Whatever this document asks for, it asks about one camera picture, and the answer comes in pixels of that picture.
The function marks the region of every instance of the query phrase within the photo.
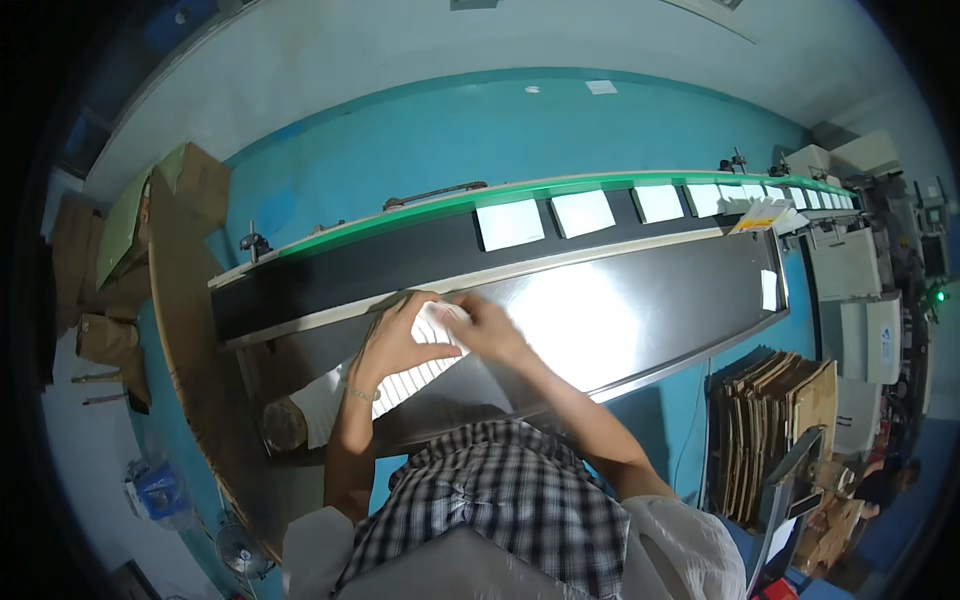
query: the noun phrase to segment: stack of cardboard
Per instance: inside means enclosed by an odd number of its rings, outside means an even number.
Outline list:
[[[741,527],[756,523],[761,485],[808,427],[826,425],[824,458],[833,446],[836,363],[775,352],[713,392],[720,417],[715,500]]]

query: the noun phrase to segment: person in background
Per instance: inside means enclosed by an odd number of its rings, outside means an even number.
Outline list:
[[[385,310],[349,367],[327,445],[325,506],[290,523],[283,541],[287,598],[745,597],[744,564],[720,520],[680,502],[630,432],[477,296],[454,300],[471,321],[445,325],[525,378],[572,441],[523,420],[465,425],[412,455],[368,515],[377,387],[460,354],[411,335],[424,303],[439,299],[417,292]]]
[[[894,455],[870,464],[853,492],[854,498],[866,502],[860,518],[873,518],[885,511],[900,492],[919,478],[920,459],[912,459],[905,465],[901,456]]]

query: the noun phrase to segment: wooden board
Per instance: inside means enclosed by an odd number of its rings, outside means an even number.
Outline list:
[[[152,179],[149,260],[156,326],[174,390],[197,446],[236,514],[279,563],[285,523],[267,485],[267,457],[248,409],[236,355],[219,352],[206,283],[222,269],[196,217]]]

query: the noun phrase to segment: metal table surface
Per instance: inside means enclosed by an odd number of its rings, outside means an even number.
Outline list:
[[[778,311],[761,308],[760,271],[780,276]],[[597,401],[620,396],[728,348],[784,317],[772,231],[727,235],[570,264],[479,285],[531,347]],[[374,314],[240,350],[252,396],[288,395],[349,360]],[[375,423],[381,453],[465,422],[538,412],[505,369],[468,357]]]

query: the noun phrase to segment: conveyor belt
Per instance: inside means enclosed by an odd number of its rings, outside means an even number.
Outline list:
[[[697,219],[685,203],[682,219],[643,225],[629,190],[607,192],[616,226],[573,239],[558,233],[547,201],[538,201],[545,239],[483,252],[474,213],[438,220],[309,255],[257,266],[211,290],[217,339],[227,342],[300,317],[465,273],[587,248],[696,229],[732,226],[737,216]]]

